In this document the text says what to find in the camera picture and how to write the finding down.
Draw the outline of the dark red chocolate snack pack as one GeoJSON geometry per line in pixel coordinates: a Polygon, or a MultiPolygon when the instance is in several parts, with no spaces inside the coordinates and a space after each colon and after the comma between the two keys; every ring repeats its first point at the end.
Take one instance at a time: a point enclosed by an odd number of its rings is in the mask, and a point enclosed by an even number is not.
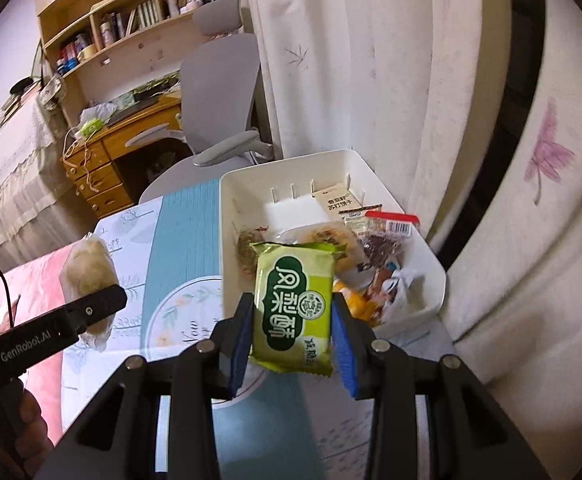
{"type": "Polygon", "coordinates": [[[411,286],[420,275],[406,268],[396,269],[390,275],[387,272],[387,268],[376,272],[367,289],[367,296],[373,306],[371,318],[379,325],[401,320],[420,309],[419,301],[411,291],[411,286]]]}

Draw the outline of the orange oat stick bar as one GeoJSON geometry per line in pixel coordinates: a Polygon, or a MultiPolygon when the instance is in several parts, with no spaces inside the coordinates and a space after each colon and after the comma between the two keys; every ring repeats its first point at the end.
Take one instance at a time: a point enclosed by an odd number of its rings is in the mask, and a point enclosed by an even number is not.
{"type": "Polygon", "coordinates": [[[379,324],[380,307],[375,301],[364,296],[361,292],[356,292],[339,280],[334,281],[333,291],[343,295],[353,318],[358,318],[371,327],[379,324]]]}

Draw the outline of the orange pastry clear pack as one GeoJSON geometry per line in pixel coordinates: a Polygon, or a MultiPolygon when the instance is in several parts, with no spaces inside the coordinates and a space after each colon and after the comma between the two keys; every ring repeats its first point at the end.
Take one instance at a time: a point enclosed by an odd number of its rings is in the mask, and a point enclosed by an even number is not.
{"type": "Polygon", "coordinates": [[[356,235],[341,221],[299,226],[279,233],[274,239],[283,244],[327,245],[338,250],[335,258],[335,277],[350,287],[369,285],[373,268],[356,235]]]}

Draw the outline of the red strip snack pack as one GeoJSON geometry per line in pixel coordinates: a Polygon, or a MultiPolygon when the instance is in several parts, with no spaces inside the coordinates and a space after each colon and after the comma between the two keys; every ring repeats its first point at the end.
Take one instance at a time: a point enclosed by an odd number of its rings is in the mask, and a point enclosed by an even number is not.
{"type": "Polygon", "coordinates": [[[402,243],[419,229],[419,224],[415,214],[366,211],[361,245],[370,264],[382,268],[388,260],[395,259],[402,252],[402,243]]]}

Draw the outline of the brown nut cluster pack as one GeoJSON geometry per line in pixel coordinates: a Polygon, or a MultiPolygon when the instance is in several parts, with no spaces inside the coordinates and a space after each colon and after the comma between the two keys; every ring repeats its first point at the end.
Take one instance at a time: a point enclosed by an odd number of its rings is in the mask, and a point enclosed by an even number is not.
{"type": "Polygon", "coordinates": [[[236,241],[236,258],[244,278],[253,281],[256,275],[258,255],[253,248],[254,244],[263,243],[267,239],[268,228],[259,226],[255,229],[244,229],[239,233],[236,241]]]}

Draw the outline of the green rice cake pack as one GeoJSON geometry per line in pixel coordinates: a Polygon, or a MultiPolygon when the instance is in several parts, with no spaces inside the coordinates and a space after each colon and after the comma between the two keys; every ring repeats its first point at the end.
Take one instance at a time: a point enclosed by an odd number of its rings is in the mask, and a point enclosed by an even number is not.
{"type": "Polygon", "coordinates": [[[276,373],[329,376],[338,250],[263,242],[257,258],[252,358],[276,373]]]}

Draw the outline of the beige soda cracker pack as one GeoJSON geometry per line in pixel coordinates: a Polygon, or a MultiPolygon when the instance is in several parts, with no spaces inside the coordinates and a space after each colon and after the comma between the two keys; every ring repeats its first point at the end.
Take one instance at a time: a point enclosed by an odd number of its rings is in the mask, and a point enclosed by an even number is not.
{"type": "Polygon", "coordinates": [[[312,197],[332,221],[341,219],[341,211],[357,209],[361,206],[354,194],[341,183],[316,191],[312,197]]]}

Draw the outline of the red Cookie snack pack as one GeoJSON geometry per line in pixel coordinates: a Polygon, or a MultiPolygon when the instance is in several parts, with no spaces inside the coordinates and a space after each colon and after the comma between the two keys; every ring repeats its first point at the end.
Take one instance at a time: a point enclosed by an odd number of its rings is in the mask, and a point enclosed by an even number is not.
{"type": "Polygon", "coordinates": [[[349,210],[342,210],[338,213],[338,216],[349,231],[352,231],[356,237],[361,237],[369,229],[369,219],[366,217],[366,213],[368,211],[381,210],[381,204],[361,206],[349,210]]]}

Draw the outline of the lace covered cabinet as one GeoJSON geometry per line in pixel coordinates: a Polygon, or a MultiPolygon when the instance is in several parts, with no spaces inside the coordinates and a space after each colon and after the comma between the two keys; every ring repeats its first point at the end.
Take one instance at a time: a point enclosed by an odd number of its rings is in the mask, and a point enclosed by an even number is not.
{"type": "Polygon", "coordinates": [[[0,128],[0,269],[9,271],[92,231],[97,216],[62,165],[68,125],[34,96],[0,128]]]}

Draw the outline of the white plastic storage bin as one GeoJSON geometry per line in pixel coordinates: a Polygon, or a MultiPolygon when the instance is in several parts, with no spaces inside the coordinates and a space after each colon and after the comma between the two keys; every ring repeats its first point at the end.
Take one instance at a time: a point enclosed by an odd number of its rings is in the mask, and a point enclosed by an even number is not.
{"type": "Polygon", "coordinates": [[[391,193],[352,150],[234,170],[219,183],[222,303],[256,292],[259,249],[331,245],[334,286],[356,318],[391,337],[440,312],[446,273],[391,193]]]}

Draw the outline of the wooden desk with drawers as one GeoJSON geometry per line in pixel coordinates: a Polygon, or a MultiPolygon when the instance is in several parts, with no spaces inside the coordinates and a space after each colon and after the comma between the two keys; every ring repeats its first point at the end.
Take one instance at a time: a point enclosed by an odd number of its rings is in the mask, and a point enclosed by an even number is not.
{"type": "Polygon", "coordinates": [[[102,219],[139,203],[141,194],[163,172],[192,155],[178,140],[161,139],[140,146],[126,143],[151,127],[178,130],[178,96],[155,103],[96,133],[86,144],[68,148],[62,158],[75,193],[102,219]]]}

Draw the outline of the green tissue box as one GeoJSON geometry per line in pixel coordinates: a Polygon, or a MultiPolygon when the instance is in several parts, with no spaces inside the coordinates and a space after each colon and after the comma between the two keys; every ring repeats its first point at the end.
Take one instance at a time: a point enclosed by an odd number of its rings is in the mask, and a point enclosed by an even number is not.
{"type": "Polygon", "coordinates": [[[88,141],[97,132],[103,129],[105,126],[105,121],[99,117],[87,120],[78,130],[78,136],[84,140],[88,141]]]}

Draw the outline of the black keyboard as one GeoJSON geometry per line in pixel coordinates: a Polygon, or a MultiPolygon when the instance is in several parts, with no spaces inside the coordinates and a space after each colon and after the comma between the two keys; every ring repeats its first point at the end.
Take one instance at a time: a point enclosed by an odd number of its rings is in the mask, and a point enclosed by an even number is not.
{"type": "Polygon", "coordinates": [[[108,127],[112,127],[118,124],[119,122],[122,122],[123,120],[131,117],[132,115],[137,114],[142,110],[145,110],[146,108],[157,104],[159,100],[160,98],[158,96],[152,96],[152,98],[138,101],[137,103],[134,103],[131,106],[124,108],[123,110],[116,110],[116,112],[113,113],[108,118],[105,125],[107,125],[108,127]]]}

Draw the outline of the wooden bookshelf hutch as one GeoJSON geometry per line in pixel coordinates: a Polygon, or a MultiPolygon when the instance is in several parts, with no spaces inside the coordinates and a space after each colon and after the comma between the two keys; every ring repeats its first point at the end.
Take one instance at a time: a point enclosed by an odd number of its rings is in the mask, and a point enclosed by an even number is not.
{"type": "Polygon", "coordinates": [[[42,50],[66,84],[67,122],[178,70],[204,41],[192,15],[209,1],[35,0],[42,50]]]}

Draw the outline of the grey office chair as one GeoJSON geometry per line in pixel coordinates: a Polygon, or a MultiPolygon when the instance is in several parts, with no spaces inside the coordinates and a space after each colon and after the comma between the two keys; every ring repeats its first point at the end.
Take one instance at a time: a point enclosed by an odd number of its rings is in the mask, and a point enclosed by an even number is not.
{"type": "Polygon", "coordinates": [[[251,126],[260,61],[256,36],[240,31],[240,0],[204,4],[193,21],[209,40],[180,65],[181,128],[161,124],[126,142],[136,148],[172,139],[187,144],[192,155],[155,179],[141,194],[142,204],[274,160],[274,146],[251,126]]]}

